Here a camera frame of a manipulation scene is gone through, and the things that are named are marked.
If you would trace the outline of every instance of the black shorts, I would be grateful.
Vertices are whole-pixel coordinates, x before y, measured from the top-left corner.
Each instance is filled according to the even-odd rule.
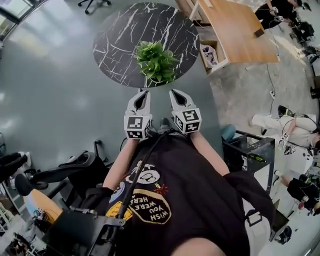
[[[304,187],[306,184],[296,178],[290,181],[289,186],[287,188],[288,193],[295,199],[301,201],[305,196],[304,192],[301,190],[301,187]]]

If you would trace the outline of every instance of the wooden desk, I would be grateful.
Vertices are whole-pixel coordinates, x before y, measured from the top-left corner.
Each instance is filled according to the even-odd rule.
[[[263,27],[249,6],[227,0],[198,0],[190,15],[191,20],[194,20],[199,8],[209,19],[225,58],[208,75],[229,63],[279,61],[275,46],[267,35],[258,38],[254,35]]]

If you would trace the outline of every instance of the gray floor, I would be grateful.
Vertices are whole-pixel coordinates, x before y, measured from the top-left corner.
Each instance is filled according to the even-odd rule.
[[[263,1],[237,0],[247,4],[253,10],[257,9]],[[299,9],[301,17],[310,22],[315,30],[315,35],[320,33],[320,4],[316,0],[309,0],[312,12]],[[271,115],[278,118],[277,108],[279,105],[286,106],[294,112],[304,114],[319,114],[317,100],[311,99],[310,86],[313,86],[312,73],[307,59],[298,57],[295,46],[301,48],[297,41],[289,36],[291,29],[285,23],[268,29],[266,35],[279,53],[279,63],[267,65],[254,65],[247,71],[250,64],[234,64],[214,73],[210,77],[212,93],[216,101],[218,116],[221,125],[234,124],[239,130],[259,135],[261,128],[249,126],[249,120],[255,114],[270,114],[272,98],[270,90],[275,88],[275,100],[272,104]],[[210,37],[209,28],[202,28],[202,37]],[[314,39],[316,46],[320,37]],[[284,159],[283,150],[275,152],[275,170],[280,170],[292,177],[299,177],[297,173],[288,170]],[[319,234],[319,217],[308,216],[307,210],[298,210],[295,200],[287,192],[287,188],[280,182],[276,182],[271,188],[270,196],[275,203],[280,200],[278,210],[288,215],[291,210],[294,213],[289,218],[288,225],[292,228],[291,240],[285,245],[275,241],[268,245],[269,251],[266,256],[303,256],[310,248],[313,239]]]
[[[253,10],[263,4],[260,0],[236,2],[249,5]],[[298,11],[306,20],[308,17],[313,17],[312,25],[320,32],[320,4],[317,4],[316,0],[309,0],[309,4],[313,4],[312,12],[301,8]],[[318,101],[312,100],[310,95],[310,86],[313,85],[311,67],[307,64],[306,58],[298,57],[295,46],[297,48],[301,46],[296,39],[290,38],[292,30],[285,23],[280,26],[283,32],[279,26],[266,30],[266,35],[274,45],[280,60],[278,63],[268,64],[270,77],[266,64],[250,66],[250,63],[231,64],[210,76],[221,125],[234,124],[239,130],[259,134],[261,130],[258,127],[250,127],[249,120],[255,114],[270,114],[273,101],[270,96],[270,91],[273,89],[270,78],[275,88],[272,117],[278,117],[279,105],[298,113],[318,114]],[[210,33],[208,28],[201,29],[203,30],[205,30],[204,36],[208,36]]]
[[[119,152],[123,116],[138,90],[105,76],[93,57],[99,25],[112,12],[137,0],[114,0],[92,15],[76,0],[48,0],[6,39],[0,63],[0,131],[9,152],[30,151],[35,168],[65,162],[104,143],[109,159]],[[170,0],[155,1],[175,5]],[[151,91],[151,113],[158,125],[171,116],[169,90],[192,96],[202,115],[201,131],[221,152],[219,123],[209,79],[201,59],[178,80]]]

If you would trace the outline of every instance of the potted plant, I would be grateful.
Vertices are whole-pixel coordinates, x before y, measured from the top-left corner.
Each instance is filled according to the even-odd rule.
[[[136,59],[141,67],[141,73],[147,79],[151,79],[156,84],[172,82],[174,72],[174,54],[170,50],[163,49],[161,42],[141,41],[136,47]]]

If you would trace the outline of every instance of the black marble tabletop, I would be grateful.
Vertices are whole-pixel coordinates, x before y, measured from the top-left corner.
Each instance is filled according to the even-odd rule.
[[[101,25],[93,43],[99,68],[112,80],[130,87],[159,84],[140,73],[135,58],[140,41],[157,42],[173,52],[173,79],[185,74],[199,54],[199,34],[194,24],[178,9],[162,3],[135,3],[114,12]]]

